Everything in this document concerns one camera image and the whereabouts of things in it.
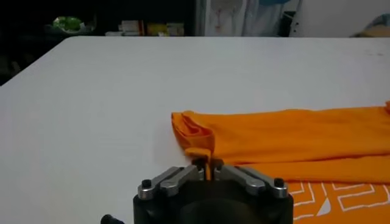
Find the dark background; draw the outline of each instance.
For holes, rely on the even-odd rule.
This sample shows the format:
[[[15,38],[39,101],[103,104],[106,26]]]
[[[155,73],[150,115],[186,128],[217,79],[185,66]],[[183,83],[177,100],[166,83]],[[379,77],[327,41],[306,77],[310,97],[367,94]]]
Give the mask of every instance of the dark background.
[[[0,55],[9,70],[24,69],[34,60],[70,37],[66,33],[50,33],[47,24],[58,16],[76,16],[91,21],[95,30],[88,35],[104,35],[118,31],[122,20],[143,20],[155,23],[184,23],[185,35],[194,35],[196,0],[66,0],[56,2],[2,2],[0,13]],[[0,79],[0,85],[7,77]]]

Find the white table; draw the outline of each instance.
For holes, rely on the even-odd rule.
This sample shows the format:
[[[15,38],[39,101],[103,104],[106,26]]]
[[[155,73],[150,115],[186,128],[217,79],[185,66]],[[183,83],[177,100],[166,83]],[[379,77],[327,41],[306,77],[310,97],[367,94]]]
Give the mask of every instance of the white table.
[[[383,105],[390,39],[75,37],[0,87],[0,223],[132,223],[172,111]]]

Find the green object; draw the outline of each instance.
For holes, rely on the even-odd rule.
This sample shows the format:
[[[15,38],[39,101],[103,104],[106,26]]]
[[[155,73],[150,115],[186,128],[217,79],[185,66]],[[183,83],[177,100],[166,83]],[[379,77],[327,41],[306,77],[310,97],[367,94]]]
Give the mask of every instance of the green object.
[[[59,16],[53,21],[53,26],[67,32],[77,32],[80,30],[82,21],[73,16]]]

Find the metal bracket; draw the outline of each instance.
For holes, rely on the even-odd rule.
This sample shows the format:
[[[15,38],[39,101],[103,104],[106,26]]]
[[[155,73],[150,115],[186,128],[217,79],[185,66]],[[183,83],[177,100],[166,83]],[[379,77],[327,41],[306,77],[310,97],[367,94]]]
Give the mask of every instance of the metal bracket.
[[[266,184],[233,166],[224,165],[220,169],[214,170],[215,180],[234,180],[245,187],[250,195],[258,195],[259,192],[266,190]]]
[[[160,174],[159,176],[153,178],[151,181],[149,180],[150,184],[146,185],[146,184],[144,184],[144,181],[143,181],[143,184],[138,186],[138,198],[141,200],[153,199],[155,193],[157,192],[157,190],[159,188],[160,183],[163,180],[179,173],[180,171],[181,170],[178,167],[171,167],[168,170],[166,170],[165,172],[163,172],[162,174]]]
[[[179,193],[180,187],[190,180],[203,180],[204,170],[198,169],[195,165],[189,165],[181,172],[174,175],[170,179],[164,180],[160,184],[161,190],[164,190],[168,197],[175,196]]]
[[[257,178],[259,180],[264,181],[267,184],[267,188],[269,188],[275,198],[286,198],[288,197],[288,185],[281,178],[271,178],[267,175],[264,175],[257,170],[254,170],[250,167],[237,167],[237,169],[242,172]]]

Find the folded shirt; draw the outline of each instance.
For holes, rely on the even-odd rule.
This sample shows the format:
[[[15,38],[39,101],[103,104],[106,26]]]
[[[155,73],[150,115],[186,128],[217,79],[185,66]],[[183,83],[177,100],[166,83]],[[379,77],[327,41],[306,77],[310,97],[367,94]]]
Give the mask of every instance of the folded shirt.
[[[390,183],[386,107],[216,115],[172,113],[187,154],[296,181]]]
[[[295,221],[390,219],[390,102],[233,115],[184,111],[172,113],[172,126],[186,155],[288,180]]]

